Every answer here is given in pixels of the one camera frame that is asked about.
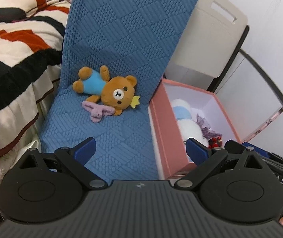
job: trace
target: striped blanket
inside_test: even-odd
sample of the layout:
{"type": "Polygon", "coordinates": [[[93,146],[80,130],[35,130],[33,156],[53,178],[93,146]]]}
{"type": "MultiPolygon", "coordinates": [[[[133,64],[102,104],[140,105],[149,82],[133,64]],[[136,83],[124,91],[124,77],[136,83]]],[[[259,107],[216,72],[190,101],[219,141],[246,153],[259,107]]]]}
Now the striped blanket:
{"type": "Polygon", "coordinates": [[[0,0],[0,156],[36,121],[36,104],[60,78],[69,8],[61,0],[0,0]]]}

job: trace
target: black circular disc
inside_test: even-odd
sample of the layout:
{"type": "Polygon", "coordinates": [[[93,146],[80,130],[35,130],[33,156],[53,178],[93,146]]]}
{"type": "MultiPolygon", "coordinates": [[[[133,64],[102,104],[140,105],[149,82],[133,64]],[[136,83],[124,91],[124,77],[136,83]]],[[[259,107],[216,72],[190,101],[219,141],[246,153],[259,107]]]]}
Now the black circular disc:
{"type": "Polygon", "coordinates": [[[0,212],[16,222],[43,223],[72,212],[82,198],[80,183],[50,170],[11,171],[0,185],[0,212]]]}
{"type": "Polygon", "coordinates": [[[202,184],[199,197],[210,212],[236,223],[268,221],[283,210],[283,186],[257,169],[212,176],[202,184]]]}

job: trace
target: teddy bear's ear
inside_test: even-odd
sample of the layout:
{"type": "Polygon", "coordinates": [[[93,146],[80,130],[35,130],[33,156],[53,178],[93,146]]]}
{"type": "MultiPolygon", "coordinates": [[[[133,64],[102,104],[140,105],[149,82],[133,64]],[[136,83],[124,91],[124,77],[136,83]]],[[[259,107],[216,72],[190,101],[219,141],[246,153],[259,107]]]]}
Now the teddy bear's ear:
{"type": "Polygon", "coordinates": [[[134,76],[128,75],[125,79],[128,80],[133,87],[136,86],[137,79],[134,76]]]}

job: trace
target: gray plastic body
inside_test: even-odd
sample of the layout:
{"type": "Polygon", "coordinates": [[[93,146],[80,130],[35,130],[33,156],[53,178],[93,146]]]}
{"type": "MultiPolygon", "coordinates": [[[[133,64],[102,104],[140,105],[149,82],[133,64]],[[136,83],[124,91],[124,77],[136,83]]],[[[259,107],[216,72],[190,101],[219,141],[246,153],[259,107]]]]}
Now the gray plastic body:
{"type": "Polygon", "coordinates": [[[120,181],[89,192],[68,216],[51,223],[24,225],[6,220],[0,238],[280,238],[276,221],[239,225],[207,212],[190,191],[169,181],[120,181]]]}

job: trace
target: plush toy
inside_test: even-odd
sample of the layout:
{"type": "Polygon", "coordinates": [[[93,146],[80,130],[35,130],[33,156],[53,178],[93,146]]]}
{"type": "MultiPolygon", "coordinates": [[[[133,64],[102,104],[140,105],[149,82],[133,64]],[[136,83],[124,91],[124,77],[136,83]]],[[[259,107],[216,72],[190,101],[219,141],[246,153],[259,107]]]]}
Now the plush toy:
{"type": "Polygon", "coordinates": [[[83,101],[82,107],[91,113],[91,120],[95,123],[102,120],[102,116],[113,115],[115,113],[114,107],[98,105],[89,101],[83,101]]]}
{"type": "Polygon", "coordinates": [[[114,115],[120,115],[124,109],[139,105],[139,96],[134,96],[134,87],[137,80],[134,76],[109,78],[109,69],[103,65],[100,73],[84,66],[79,70],[79,80],[72,88],[77,93],[86,93],[91,96],[86,101],[97,103],[100,99],[106,106],[115,108],[114,115]]]}

